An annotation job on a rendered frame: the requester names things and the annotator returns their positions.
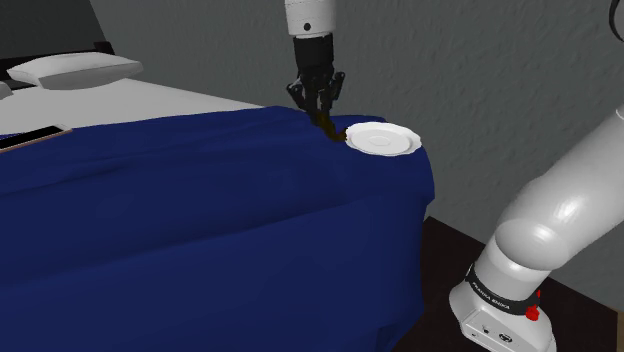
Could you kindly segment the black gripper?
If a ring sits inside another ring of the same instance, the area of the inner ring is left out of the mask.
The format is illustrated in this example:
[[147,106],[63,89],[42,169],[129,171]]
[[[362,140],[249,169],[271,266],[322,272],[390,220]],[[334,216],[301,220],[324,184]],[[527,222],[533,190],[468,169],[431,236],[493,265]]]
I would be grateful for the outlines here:
[[345,73],[334,69],[333,34],[293,39],[297,78],[286,90],[297,107],[308,115],[329,113],[339,99]]

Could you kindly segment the brown slender utensil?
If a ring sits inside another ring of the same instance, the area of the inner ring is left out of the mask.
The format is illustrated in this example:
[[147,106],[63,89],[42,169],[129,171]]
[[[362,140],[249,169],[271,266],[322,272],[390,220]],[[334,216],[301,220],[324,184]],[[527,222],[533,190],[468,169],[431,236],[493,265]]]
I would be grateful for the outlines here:
[[314,112],[311,116],[311,121],[315,126],[320,128],[330,140],[334,142],[344,142],[347,140],[346,130],[337,130],[327,112]]

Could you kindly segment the white scalloped plate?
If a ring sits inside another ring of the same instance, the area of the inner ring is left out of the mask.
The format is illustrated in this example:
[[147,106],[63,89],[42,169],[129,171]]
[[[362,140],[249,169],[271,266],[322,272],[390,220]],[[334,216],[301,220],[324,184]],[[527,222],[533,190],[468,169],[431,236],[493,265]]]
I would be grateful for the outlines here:
[[356,123],[346,129],[345,143],[369,155],[408,155],[422,146],[421,137],[411,129],[388,122]]

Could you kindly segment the black tablet with tan frame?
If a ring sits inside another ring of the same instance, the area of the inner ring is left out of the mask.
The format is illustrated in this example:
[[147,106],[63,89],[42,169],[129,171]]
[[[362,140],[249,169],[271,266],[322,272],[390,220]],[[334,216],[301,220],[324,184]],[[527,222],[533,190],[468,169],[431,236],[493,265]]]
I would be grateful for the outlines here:
[[65,125],[51,125],[3,138],[0,139],[0,153],[5,153],[27,145],[32,145],[47,139],[65,135],[71,131],[72,129]]

